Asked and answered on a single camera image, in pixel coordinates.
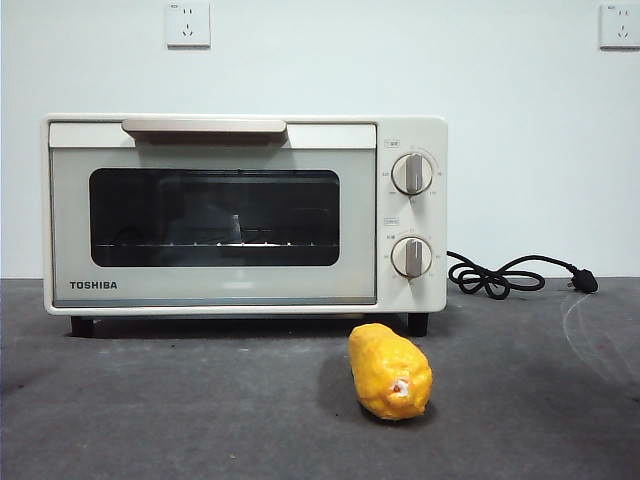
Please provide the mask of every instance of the yellow object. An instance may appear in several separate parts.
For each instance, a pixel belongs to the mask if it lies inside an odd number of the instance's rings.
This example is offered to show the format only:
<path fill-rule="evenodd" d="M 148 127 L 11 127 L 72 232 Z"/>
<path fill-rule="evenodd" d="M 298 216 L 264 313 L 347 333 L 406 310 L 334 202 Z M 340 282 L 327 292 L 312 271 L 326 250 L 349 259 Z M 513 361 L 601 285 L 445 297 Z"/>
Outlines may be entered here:
<path fill-rule="evenodd" d="M 349 335 L 351 371 L 360 403 L 385 420 L 424 413 L 433 376 L 424 353 L 389 327 L 370 323 Z"/>

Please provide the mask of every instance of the wall socket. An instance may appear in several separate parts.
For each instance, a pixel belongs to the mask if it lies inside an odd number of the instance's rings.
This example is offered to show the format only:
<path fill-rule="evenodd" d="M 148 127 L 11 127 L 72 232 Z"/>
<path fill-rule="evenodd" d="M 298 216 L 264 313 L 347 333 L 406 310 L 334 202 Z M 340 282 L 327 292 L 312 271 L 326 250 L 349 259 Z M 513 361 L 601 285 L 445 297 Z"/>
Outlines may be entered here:
<path fill-rule="evenodd" d="M 640 48 L 640 3 L 600 5 L 600 48 Z"/>
<path fill-rule="evenodd" d="M 211 20 L 208 2 L 169 3 L 164 15 L 167 47 L 210 47 Z"/>

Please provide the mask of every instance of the black power cord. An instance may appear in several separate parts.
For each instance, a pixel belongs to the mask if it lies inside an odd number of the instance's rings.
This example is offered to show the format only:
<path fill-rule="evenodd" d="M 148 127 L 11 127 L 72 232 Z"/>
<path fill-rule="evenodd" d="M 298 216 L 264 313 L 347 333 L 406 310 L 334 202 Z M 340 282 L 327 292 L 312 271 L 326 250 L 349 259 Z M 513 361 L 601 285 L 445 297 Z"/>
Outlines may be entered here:
<path fill-rule="evenodd" d="M 598 282 L 593 276 L 593 273 L 589 270 L 578 270 L 577 267 L 570 263 L 551 257 L 545 257 L 543 255 L 526 255 L 524 257 L 519 257 L 503 265 L 498 270 L 489 270 L 488 268 L 484 268 L 456 252 L 448 251 L 447 255 L 460 260 L 460 263 L 453 265 L 449 269 L 449 280 L 458 285 L 460 290 L 464 293 L 468 294 L 474 294 L 481 288 L 484 288 L 490 298 L 493 298 L 494 300 L 504 300 L 507 298 L 511 290 L 520 290 L 525 292 L 540 290 L 544 287 L 545 283 L 542 275 L 535 272 L 529 272 L 527 270 L 509 270 L 519 263 L 528 262 L 530 260 L 553 263 L 566 268 L 573 275 L 571 283 L 578 291 L 593 293 L 598 290 Z M 514 283 L 507 277 L 528 278 L 535 280 L 535 283 Z"/>

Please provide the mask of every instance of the plug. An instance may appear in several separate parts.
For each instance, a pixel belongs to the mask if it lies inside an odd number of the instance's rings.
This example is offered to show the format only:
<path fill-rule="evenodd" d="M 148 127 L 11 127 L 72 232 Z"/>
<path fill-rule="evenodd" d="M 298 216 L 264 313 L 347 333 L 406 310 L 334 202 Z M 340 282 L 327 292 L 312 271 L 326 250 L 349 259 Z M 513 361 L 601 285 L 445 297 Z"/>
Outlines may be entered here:
<path fill-rule="evenodd" d="M 590 270 L 574 271 L 569 286 L 584 293 L 593 293 L 598 290 L 598 282 Z"/>

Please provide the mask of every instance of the control knob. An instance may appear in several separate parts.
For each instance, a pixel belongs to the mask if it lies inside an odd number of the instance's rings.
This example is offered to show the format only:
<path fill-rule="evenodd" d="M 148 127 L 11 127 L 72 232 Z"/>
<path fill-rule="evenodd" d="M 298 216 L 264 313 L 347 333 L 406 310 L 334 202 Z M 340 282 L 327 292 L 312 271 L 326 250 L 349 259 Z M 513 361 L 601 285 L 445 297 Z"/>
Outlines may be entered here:
<path fill-rule="evenodd" d="M 419 238 L 403 238 L 393 247 L 391 263 L 403 277 L 419 277 L 431 265 L 431 249 Z"/>
<path fill-rule="evenodd" d="M 431 184 L 433 171 L 424 155 L 410 153 L 396 160 L 391 170 L 395 187 L 406 195 L 418 195 Z"/>

